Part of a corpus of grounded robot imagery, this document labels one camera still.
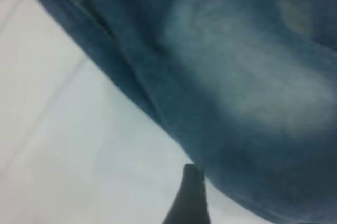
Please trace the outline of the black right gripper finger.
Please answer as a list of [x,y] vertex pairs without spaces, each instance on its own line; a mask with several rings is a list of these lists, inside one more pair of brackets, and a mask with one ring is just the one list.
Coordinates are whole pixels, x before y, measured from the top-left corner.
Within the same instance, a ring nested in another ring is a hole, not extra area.
[[164,224],[210,224],[203,171],[186,164],[182,181]]

